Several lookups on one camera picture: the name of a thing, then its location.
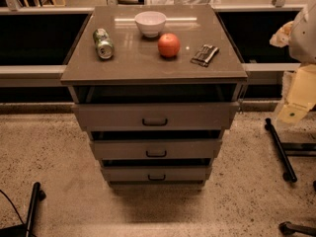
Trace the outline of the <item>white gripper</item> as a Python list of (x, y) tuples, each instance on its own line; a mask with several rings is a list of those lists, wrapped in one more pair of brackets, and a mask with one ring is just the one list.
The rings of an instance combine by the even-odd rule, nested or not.
[(285, 71), (281, 95), (276, 107), (276, 120), (297, 124), (316, 106), (316, 65), (305, 64), (294, 72)]

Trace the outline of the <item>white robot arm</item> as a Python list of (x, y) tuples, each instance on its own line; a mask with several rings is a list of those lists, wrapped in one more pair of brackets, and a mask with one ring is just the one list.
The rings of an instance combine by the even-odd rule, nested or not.
[(287, 45), (290, 56), (300, 62), (293, 73), (285, 74), (290, 82), (276, 115), (283, 123), (296, 124), (316, 105), (316, 2), (310, 1), (293, 21), (280, 27), (271, 44)]

